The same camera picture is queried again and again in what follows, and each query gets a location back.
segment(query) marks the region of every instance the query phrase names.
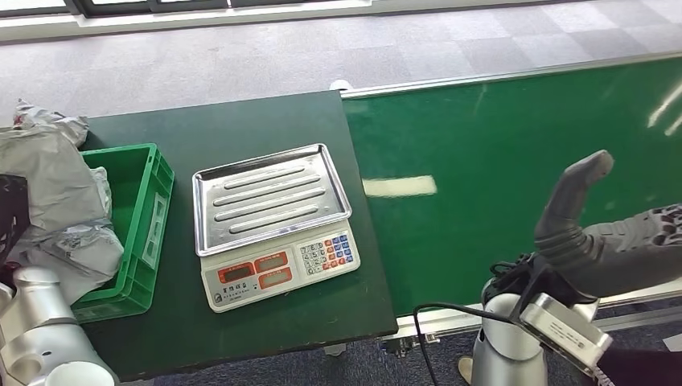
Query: stainless steel tray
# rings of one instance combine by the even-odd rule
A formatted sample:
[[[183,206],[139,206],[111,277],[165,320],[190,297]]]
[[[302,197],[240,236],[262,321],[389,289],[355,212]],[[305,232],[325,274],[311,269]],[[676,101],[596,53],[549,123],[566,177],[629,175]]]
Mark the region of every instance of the stainless steel tray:
[[[351,215],[323,144],[198,171],[192,186],[195,248],[200,257]]]

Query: black cable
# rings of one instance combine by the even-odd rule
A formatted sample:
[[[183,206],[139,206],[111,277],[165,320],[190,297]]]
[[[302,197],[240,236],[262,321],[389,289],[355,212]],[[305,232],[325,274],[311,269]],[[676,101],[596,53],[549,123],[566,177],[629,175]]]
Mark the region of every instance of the black cable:
[[[491,312],[487,312],[487,311],[483,311],[483,310],[476,310],[475,308],[470,308],[470,307],[465,307],[465,306],[460,306],[459,304],[434,302],[434,303],[420,304],[419,306],[414,307],[414,310],[412,310],[412,317],[414,318],[414,327],[417,329],[417,338],[419,339],[419,348],[421,349],[421,353],[424,356],[424,361],[426,362],[426,368],[429,370],[429,374],[431,375],[431,380],[433,381],[433,386],[438,386],[438,381],[436,380],[436,373],[433,372],[433,366],[431,366],[431,359],[429,359],[429,355],[426,354],[426,338],[421,333],[421,327],[419,326],[419,318],[417,317],[419,315],[419,311],[423,310],[425,308],[446,308],[448,310],[457,310],[457,311],[461,311],[461,312],[471,314],[474,316],[479,316],[480,318],[488,318],[491,320],[496,320],[498,322],[512,324],[512,322],[508,318],[499,316],[497,314],[493,314]]]

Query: white plastic bag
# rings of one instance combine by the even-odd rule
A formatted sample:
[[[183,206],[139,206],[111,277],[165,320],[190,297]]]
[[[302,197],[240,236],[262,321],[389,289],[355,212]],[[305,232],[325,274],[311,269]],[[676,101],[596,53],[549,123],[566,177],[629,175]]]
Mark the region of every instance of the white plastic bag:
[[[8,260],[52,269],[72,304],[110,280],[121,263],[107,173],[90,170],[78,153],[88,132],[84,118],[21,100],[14,118],[13,129],[0,130],[0,173],[28,181],[31,226]]]
[[[35,126],[56,129],[78,147],[88,136],[89,123],[86,117],[66,117],[19,99],[14,109],[14,129],[29,130]]]
[[[28,181],[31,226],[25,238],[40,238],[107,216],[83,157],[56,129],[35,126],[1,132],[0,173]]]

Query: dark green tabletop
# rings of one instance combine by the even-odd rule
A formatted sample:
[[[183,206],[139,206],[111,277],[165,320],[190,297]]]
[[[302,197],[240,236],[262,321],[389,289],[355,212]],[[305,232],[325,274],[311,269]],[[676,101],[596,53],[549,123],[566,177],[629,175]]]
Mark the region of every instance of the dark green tabletop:
[[[682,199],[680,57],[343,104],[360,174],[388,180],[369,207],[396,315],[479,302],[487,267],[532,251],[559,174],[596,150],[615,166],[591,189],[583,224]]]
[[[84,325],[102,359],[123,380],[396,331],[337,92],[96,118],[85,149],[143,142],[156,143],[175,171],[154,303],[143,315]],[[214,314],[194,252],[192,174],[317,142],[328,146],[351,203],[362,265],[286,296]]]

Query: gray carpet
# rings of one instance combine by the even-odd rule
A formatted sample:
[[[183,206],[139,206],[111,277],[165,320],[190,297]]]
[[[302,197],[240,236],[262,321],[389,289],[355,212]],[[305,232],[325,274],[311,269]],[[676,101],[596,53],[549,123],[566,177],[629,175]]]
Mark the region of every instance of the gray carpet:
[[[193,28],[0,45],[16,98],[70,115],[513,72],[682,50],[680,0],[596,0]]]
[[[623,306],[600,311],[600,317],[657,310],[682,305],[682,298],[646,305]],[[611,333],[614,349],[666,351],[662,339],[682,333],[682,322],[644,326]],[[428,346],[438,381],[443,385],[466,386],[457,372],[457,360],[471,355],[475,333],[445,337]],[[578,386],[580,373],[554,354],[548,355],[549,381],[552,386]],[[194,374],[159,377],[153,386],[260,386],[260,385],[429,385],[424,358],[416,349],[403,359],[386,355],[376,340],[350,343],[340,357],[325,355],[322,349],[301,351],[268,358],[226,363]]]

